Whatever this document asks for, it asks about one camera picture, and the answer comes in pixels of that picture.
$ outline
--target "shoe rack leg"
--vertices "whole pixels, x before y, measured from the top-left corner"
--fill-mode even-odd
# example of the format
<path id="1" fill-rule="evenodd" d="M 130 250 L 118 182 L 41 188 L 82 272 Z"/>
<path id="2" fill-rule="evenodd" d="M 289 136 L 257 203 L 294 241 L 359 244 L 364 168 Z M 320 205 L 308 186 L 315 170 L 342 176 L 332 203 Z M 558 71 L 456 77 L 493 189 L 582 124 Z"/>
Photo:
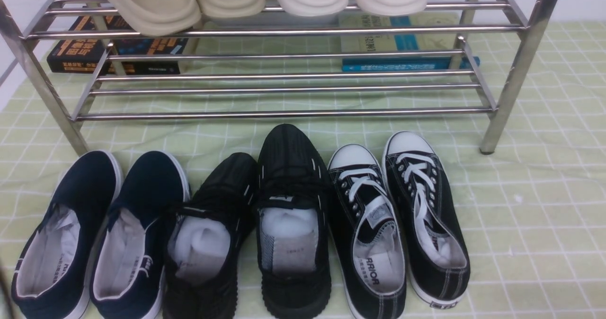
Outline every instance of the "shoe rack leg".
<path id="1" fill-rule="evenodd" d="M 59 98 L 57 91 L 48 79 L 33 51 L 30 50 L 30 46 L 24 40 L 21 30 L 19 30 L 17 23 L 15 23 L 3 0 L 0 0 L 0 35 L 2 35 L 4 41 L 9 45 L 15 58 L 17 58 L 17 62 L 21 64 L 21 67 L 26 72 L 27 77 L 32 82 L 48 111 L 65 134 L 65 137 L 67 137 L 71 146 L 76 150 L 76 153 L 78 155 L 86 153 L 88 147 L 82 134 L 71 120 L 65 105 Z"/>
<path id="2" fill-rule="evenodd" d="M 535 8 L 528 20 L 528 27 L 522 32 L 522 41 L 500 95 L 499 109 L 491 118 L 489 128 L 480 145 L 480 152 L 485 155 L 493 153 L 499 142 L 557 2 L 558 0 L 536 1 Z"/>
<path id="3" fill-rule="evenodd" d="M 466 2 L 478 2 L 479 0 L 465 0 Z M 467 9 L 467 10 L 463 10 L 463 13 L 461 13 L 461 21 L 459 21 L 459 24 L 471 24 L 473 22 L 473 18 L 476 16 L 476 10 L 473 9 Z M 463 48 L 464 44 L 461 42 L 461 38 L 464 39 L 467 37 L 467 34 L 458 34 L 456 37 L 456 40 L 454 42 L 454 47 L 455 48 Z M 455 54 L 452 56 L 452 58 L 450 59 L 450 66 L 448 67 L 448 69 L 459 69 L 459 67 L 461 67 L 461 59 L 463 57 L 461 56 L 461 54 Z"/>

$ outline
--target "black mesh shoe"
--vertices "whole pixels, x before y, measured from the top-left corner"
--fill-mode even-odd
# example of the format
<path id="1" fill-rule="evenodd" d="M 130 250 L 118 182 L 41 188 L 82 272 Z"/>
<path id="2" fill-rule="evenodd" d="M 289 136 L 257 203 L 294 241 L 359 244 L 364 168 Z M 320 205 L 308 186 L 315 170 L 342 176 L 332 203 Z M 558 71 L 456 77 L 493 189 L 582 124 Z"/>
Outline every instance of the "black mesh shoe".
<path id="1" fill-rule="evenodd" d="M 255 214 L 267 310 L 279 319 L 316 317 L 331 288 L 326 166 L 303 132 L 279 125 L 261 149 L 259 184 Z"/>
<path id="2" fill-rule="evenodd" d="M 341 147 L 329 162 L 335 201 L 330 228 L 356 319 L 393 319 L 406 298 L 400 225 L 379 163 L 364 147 Z"/>
<path id="3" fill-rule="evenodd" d="M 433 308 L 452 308 L 467 289 L 470 263 L 440 159 L 423 138 L 400 132 L 387 142 L 383 164 L 402 215 L 413 289 Z"/>
<path id="4" fill-rule="evenodd" d="M 167 319 L 231 319 L 238 302 L 238 253 L 255 221 L 257 165 L 234 153 L 193 199 L 173 209 L 165 254 Z"/>

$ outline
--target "shoe lining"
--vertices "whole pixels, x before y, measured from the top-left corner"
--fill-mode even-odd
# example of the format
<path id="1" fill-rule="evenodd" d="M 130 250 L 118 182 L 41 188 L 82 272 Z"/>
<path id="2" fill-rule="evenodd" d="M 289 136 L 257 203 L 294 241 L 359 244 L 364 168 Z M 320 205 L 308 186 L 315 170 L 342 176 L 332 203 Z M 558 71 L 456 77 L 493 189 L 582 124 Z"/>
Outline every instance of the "shoe lining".
<path id="1" fill-rule="evenodd" d="M 261 265 L 276 275 L 316 269 L 318 215 L 315 210 L 265 209 L 261 216 Z"/>
<path id="2" fill-rule="evenodd" d="M 98 300 L 121 297 L 136 280 L 145 254 L 145 229 L 127 209 L 107 233 L 93 280 Z"/>
<path id="3" fill-rule="evenodd" d="M 221 222 L 187 216 L 179 222 L 169 242 L 177 278 L 193 286 L 219 274 L 227 259 L 231 236 Z"/>
<path id="4" fill-rule="evenodd" d="M 64 205 L 36 233 L 23 258 L 17 278 L 17 296 L 37 297 L 50 289 L 69 270 L 76 255 L 80 223 Z"/>

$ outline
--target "black canvas sneaker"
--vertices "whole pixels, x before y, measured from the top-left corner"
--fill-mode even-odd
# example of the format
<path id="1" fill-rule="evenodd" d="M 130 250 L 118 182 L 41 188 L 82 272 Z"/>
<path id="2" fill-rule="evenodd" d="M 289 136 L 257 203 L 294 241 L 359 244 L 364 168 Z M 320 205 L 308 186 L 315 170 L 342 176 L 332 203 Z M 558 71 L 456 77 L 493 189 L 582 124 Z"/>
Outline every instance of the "black canvas sneaker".
<path id="1" fill-rule="evenodd" d="M 329 207 L 347 302 L 357 319 L 393 319 L 404 310 L 405 260 L 400 225 L 383 188 L 379 163 L 366 148 L 341 147 L 329 162 Z"/>
<path id="2" fill-rule="evenodd" d="M 165 319 L 231 319 L 238 302 L 238 253 L 255 226 L 257 163 L 234 153 L 193 199 L 173 209 L 165 258 Z"/>
<path id="3" fill-rule="evenodd" d="M 311 319 L 330 298 L 326 166 L 293 125 L 275 127 L 259 156 L 258 261 L 267 310 Z"/>
<path id="4" fill-rule="evenodd" d="M 121 184 L 120 166 L 106 151 L 85 153 L 61 179 L 15 267 L 11 296 L 26 318 L 82 317 L 89 256 Z"/>
<path id="5" fill-rule="evenodd" d="M 150 151 L 134 162 L 108 211 L 91 278 L 90 298 L 104 319 L 156 317 L 164 289 L 164 215 L 189 197 L 175 157 Z"/>
<path id="6" fill-rule="evenodd" d="M 467 289 L 470 263 L 440 159 L 420 136 L 399 132 L 383 164 L 402 215 L 413 289 L 433 308 L 452 308 Z"/>

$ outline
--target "navy blue canvas shoe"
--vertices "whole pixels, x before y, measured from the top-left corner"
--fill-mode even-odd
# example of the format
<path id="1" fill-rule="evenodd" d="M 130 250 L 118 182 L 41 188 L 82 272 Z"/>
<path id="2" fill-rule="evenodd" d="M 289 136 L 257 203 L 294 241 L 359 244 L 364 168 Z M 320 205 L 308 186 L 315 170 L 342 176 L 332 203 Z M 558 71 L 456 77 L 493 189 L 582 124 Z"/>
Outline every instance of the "navy blue canvas shoe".
<path id="1" fill-rule="evenodd" d="M 152 319 L 164 289 L 165 213 L 190 198 L 179 162 L 150 151 L 134 163 L 108 213 L 90 297 L 105 319 Z"/>
<path id="2" fill-rule="evenodd" d="M 106 151 L 86 153 L 61 179 L 15 267 L 11 296 L 26 318 L 82 317 L 89 255 L 121 183 L 119 164 Z"/>

